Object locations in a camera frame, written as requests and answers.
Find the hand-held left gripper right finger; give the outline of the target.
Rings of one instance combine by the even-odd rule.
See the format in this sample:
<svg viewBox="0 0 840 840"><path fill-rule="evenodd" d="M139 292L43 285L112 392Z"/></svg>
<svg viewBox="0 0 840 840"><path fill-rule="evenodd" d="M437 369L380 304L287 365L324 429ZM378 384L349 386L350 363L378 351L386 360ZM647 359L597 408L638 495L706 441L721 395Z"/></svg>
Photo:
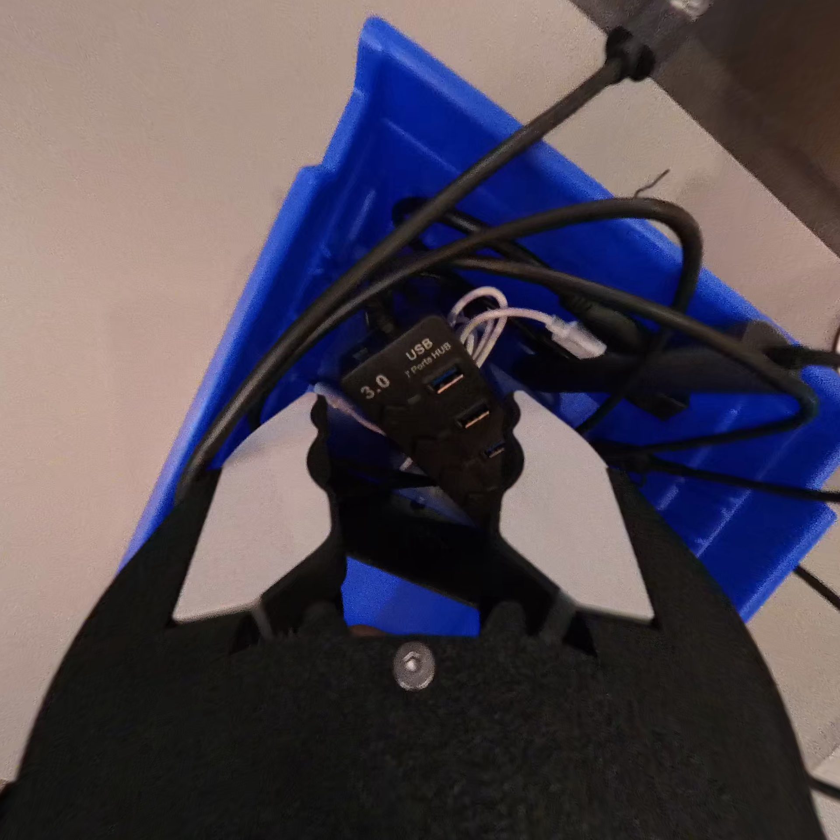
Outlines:
<svg viewBox="0 0 840 840"><path fill-rule="evenodd" d="M505 401L501 488L488 530L486 614L514 602L527 625L593 615L655 619L605 461L525 391Z"/></svg>

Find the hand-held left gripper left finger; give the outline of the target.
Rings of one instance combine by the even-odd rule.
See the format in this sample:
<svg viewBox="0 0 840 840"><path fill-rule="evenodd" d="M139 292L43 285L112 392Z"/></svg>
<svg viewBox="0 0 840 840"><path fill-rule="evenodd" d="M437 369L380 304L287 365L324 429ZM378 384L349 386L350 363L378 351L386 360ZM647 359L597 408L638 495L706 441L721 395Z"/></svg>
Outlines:
<svg viewBox="0 0 840 840"><path fill-rule="evenodd" d="M328 404L304 394L227 457L173 618L190 623L260 609L300 624L340 606L347 560L329 488Z"/></svg>

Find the black usb hub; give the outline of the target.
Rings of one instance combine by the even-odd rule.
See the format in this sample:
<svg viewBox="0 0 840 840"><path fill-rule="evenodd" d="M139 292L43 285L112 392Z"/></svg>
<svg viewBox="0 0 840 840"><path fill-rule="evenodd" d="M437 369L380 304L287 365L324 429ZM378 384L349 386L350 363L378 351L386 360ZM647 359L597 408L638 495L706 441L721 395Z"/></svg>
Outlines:
<svg viewBox="0 0 840 840"><path fill-rule="evenodd" d="M443 317L432 315L340 381L342 392L477 525L496 524L522 465L518 419Z"/></svg>

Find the blue plastic bin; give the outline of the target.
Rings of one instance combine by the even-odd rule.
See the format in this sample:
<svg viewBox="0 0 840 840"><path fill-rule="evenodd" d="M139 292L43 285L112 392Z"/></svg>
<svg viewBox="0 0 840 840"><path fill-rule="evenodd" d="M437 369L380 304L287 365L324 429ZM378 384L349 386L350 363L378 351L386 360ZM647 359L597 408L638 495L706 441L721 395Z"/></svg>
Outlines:
<svg viewBox="0 0 840 840"><path fill-rule="evenodd" d="M472 87L396 28L370 17L362 27L348 104L322 162L297 174L251 277L199 385L170 454L143 511L120 571L172 509L187 456L214 411L234 393L259 357L328 281L337 278L391 231L392 205L426 195L451 181L481 152L519 128L503 108ZM607 197L608 189L546 143L493 176L465 201L467 212L501 222ZM657 302L673 297L679 247L644 221L575 226L534 240L539 256L575 276L600 281ZM762 320L770 304L753 302L706 267L689 315L713 327ZM361 335L355 318L300 362L266 405L273 413L304 390L306 377L334 373L340 347ZM751 443L670 454L689 466L756 480L816 488L838 468L838 375L806 369L805 382L821 402L816 419L798 431ZM678 439L712 430L769 422L792 411L791 400L771 395L698 396L668 421L625 403L599 434L628 443ZM643 492L668 525L706 565L748 622L829 532L837 514L827 504L785 500L758 491L705 481L651 476ZM344 604L354 623L408 630L409 610L427 616L415 625L432 634L467 633L477 617L450 597L426 597L396 573L375 573L352 554Z"/></svg>

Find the grey desk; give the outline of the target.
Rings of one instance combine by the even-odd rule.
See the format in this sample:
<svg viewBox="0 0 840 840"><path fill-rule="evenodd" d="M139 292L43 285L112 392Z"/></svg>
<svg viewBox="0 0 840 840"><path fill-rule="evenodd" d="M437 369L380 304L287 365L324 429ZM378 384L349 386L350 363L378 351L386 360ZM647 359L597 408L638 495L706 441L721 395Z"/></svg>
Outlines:
<svg viewBox="0 0 840 840"><path fill-rule="evenodd" d="M2 789L121 561L270 226L319 163L364 21L516 118L604 36L572 2L2 2ZM838 256L675 82L631 83L551 144L703 228L707 266L811 346ZM795 576L750 622L810 770L838 784L838 612Z"/></svg>

